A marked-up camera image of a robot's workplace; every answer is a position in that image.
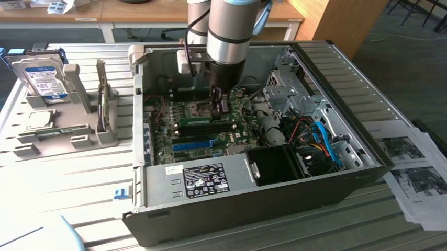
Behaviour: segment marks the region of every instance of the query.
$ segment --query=black pcie slot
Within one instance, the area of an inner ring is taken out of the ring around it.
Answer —
[[[194,92],[179,92],[176,89],[172,90],[175,102],[192,102],[203,101],[210,98],[208,91],[194,91]]]
[[[207,135],[198,135],[187,138],[178,138],[172,139],[172,144],[182,144],[182,143],[190,143],[195,141],[207,141],[210,140],[210,137]]]
[[[186,158],[186,159],[175,159],[174,162],[183,162],[183,161],[196,161],[198,159],[204,159],[204,158],[212,158],[212,155],[207,155],[207,156],[200,156],[200,157],[195,157],[195,158]]]
[[[200,124],[200,125],[187,125],[179,128],[179,136],[190,137],[198,135],[210,135],[222,132],[231,131],[231,123],[215,123],[215,124]]]

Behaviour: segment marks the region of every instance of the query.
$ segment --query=white paper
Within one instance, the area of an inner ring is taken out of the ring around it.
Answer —
[[[48,14],[64,14],[69,8],[67,8],[67,4],[64,3],[51,3],[47,9]]]
[[[447,159],[430,136],[400,120],[364,122],[395,168],[383,176],[407,221],[447,230]]]

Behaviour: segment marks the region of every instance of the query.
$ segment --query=hard drive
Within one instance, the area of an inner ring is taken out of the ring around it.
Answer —
[[[63,74],[68,63],[64,50],[9,52],[5,60],[25,84],[29,96],[41,96],[47,104],[69,101],[68,93],[75,89]]]

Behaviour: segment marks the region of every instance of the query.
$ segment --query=printed photo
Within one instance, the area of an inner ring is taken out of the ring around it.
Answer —
[[[444,195],[447,183],[432,166],[391,170],[408,198]]]
[[[379,146],[388,153],[392,161],[424,158],[408,137],[378,139]]]

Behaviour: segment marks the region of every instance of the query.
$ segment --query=white label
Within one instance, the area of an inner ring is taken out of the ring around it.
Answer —
[[[55,75],[57,74],[55,67],[28,67],[25,68],[25,72],[41,97],[45,99],[59,99],[67,97],[63,82],[55,78]]]
[[[226,187],[228,187],[228,184],[220,184],[220,185],[216,185],[215,187],[216,188],[226,188]]]
[[[183,173],[183,166],[167,166],[167,175]]]
[[[97,21],[96,18],[75,18],[75,21]]]

